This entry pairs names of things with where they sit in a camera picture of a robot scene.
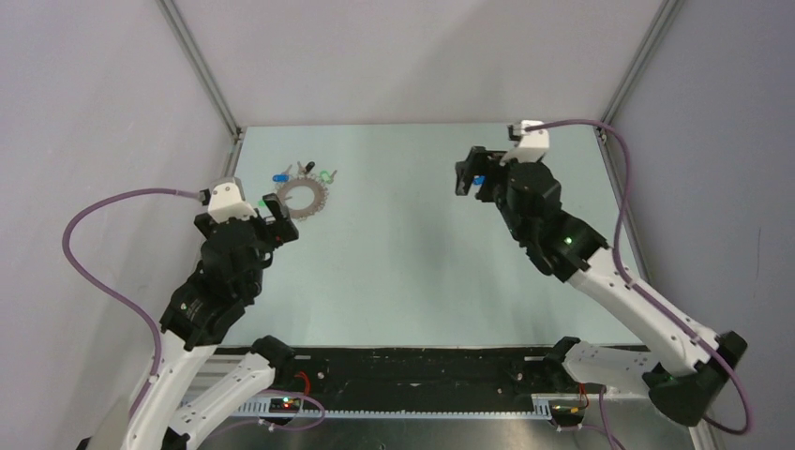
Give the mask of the large metal keyring with clips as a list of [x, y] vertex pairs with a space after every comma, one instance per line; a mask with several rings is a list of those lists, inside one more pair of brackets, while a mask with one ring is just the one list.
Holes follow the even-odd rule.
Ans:
[[328, 199], [328, 186], [315, 176], [291, 176], [276, 183], [276, 194], [293, 220], [305, 220], [321, 212]]

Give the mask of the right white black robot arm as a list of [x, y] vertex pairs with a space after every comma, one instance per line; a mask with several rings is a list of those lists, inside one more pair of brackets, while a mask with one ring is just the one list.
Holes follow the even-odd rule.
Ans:
[[596, 383], [645, 395], [669, 420], [695, 427], [747, 349], [733, 331], [718, 334], [618, 265], [604, 236], [563, 210], [562, 187], [541, 162], [503, 162], [502, 151], [473, 147], [455, 165], [458, 196], [493, 203], [531, 263], [545, 276], [591, 297], [645, 346], [643, 352], [564, 337], [547, 355], [547, 384], [566, 392]]

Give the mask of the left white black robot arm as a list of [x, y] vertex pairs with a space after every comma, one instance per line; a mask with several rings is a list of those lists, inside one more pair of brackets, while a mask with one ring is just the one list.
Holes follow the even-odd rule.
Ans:
[[271, 387], [293, 385], [295, 351], [279, 339], [255, 340], [220, 381], [187, 405], [181, 402], [194, 378], [263, 288], [263, 272], [275, 249], [298, 231], [276, 194], [262, 197], [262, 217], [236, 189], [195, 194], [206, 212], [194, 224], [204, 237], [194, 272], [172, 294], [155, 329], [153, 366], [145, 375], [124, 431], [110, 442], [95, 434], [82, 449], [197, 449], [246, 400]]

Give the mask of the left aluminium frame post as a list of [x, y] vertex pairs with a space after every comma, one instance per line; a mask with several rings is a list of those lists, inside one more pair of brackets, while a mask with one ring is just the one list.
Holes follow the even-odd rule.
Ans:
[[237, 143], [241, 128], [179, 6], [173, 0], [157, 0], [157, 5], [232, 142]]

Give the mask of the aluminium frame post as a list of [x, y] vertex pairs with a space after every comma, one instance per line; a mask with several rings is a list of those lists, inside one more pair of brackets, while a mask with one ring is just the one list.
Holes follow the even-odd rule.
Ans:
[[622, 75], [618, 87], [611, 96], [607, 107], [601, 115], [601, 121], [612, 124], [623, 106], [631, 97], [641, 76], [667, 35], [684, 5], [683, 0], [665, 0], [655, 12], [652, 22], [642, 37], [631, 58], [627, 70]]
[[179, 6], [173, 0], [157, 0], [157, 5], [232, 142], [237, 143], [241, 128]]

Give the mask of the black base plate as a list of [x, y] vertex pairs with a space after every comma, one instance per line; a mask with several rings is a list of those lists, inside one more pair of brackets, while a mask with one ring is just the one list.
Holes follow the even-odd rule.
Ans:
[[295, 347], [272, 387], [328, 409], [518, 412], [535, 396], [597, 394], [542, 347]]

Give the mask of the right aluminium frame post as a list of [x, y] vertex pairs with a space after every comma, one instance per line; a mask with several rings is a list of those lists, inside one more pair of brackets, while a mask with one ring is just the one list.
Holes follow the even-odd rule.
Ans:
[[631, 97], [641, 76], [667, 35], [684, 5], [683, 0], [665, 0], [655, 12], [652, 22], [642, 37], [631, 58], [627, 70], [622, 75], [618, 87], [611, 96], [607, 107], [601, 115], [601, 121], [612, 124], [623, 106]]

